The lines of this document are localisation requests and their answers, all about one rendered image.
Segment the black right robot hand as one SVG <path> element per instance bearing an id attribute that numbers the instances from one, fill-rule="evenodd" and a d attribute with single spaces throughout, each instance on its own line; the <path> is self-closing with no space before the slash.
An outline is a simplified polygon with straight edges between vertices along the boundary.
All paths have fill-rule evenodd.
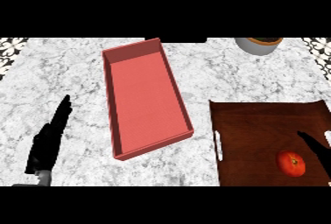
<path id="1" fill-rule="evenodd" d="M 304 143 L 310 148 L 310 151 L 314 153 L 320 165 L 323 166 L 324 173 L 331 178 L 331 148 L 326 148 L 304 132 L 298 131 L 296 135 L 302 138 Z"/>

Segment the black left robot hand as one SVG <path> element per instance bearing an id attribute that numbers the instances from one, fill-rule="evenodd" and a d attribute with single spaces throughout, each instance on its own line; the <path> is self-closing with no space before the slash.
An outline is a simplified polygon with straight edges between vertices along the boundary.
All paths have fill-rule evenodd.
<path id="1" fill-rule="evenodd" d="M 24 174 L 50 171 L 57 161 L 60 138 L 67 125 L 67 116 L 72 112 L 69 95 L 64 96 L 55 107 L 51 121 L 47 122 L 33 136 L 27 153 Z"/>

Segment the red tomato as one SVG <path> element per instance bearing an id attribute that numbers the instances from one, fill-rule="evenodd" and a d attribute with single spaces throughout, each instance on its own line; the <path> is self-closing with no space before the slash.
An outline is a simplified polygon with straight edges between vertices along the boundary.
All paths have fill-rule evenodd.
<path id="1" fill-rule="evenodd" d="M 296 152 L 280 150 L 276 153 L 274 162 L 279 171 L 287 177 L 296 178 L 305 174 L 305 161 Z"/>

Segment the dark brown wooden tray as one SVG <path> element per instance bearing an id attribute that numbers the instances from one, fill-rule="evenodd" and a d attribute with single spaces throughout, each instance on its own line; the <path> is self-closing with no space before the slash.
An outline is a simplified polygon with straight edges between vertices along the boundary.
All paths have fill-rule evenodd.
<path id="1" fill-rule="evenodd" d="M 323 101 L 211 102 L 211 131 L 221 186 L 326 186 L 331 179 L 302 138 L 326 143 L 331 111 Z M 304 175 L 286 176 L 276 153 L 293 151 L 304 160 Z"/>

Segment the red cardboard box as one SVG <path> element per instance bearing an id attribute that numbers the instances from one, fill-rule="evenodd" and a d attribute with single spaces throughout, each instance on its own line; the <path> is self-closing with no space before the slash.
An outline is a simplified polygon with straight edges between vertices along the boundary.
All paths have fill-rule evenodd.
<path id="1" fill-rule="evenodd" d="M 112 155 L 126 160 L 191 137 L 160 41 L 153 38 L 101 52 Z"/>

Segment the grey pot with brown rim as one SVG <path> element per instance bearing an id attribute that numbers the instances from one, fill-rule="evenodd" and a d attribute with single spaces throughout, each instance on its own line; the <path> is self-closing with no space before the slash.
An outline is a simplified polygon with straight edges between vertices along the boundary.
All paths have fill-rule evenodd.
<path id="1" fill-rule="evenodd" d="M 264 56 L 274 51 L 282 38 L 234 38 L 239 48 L 251 55 Z"/>

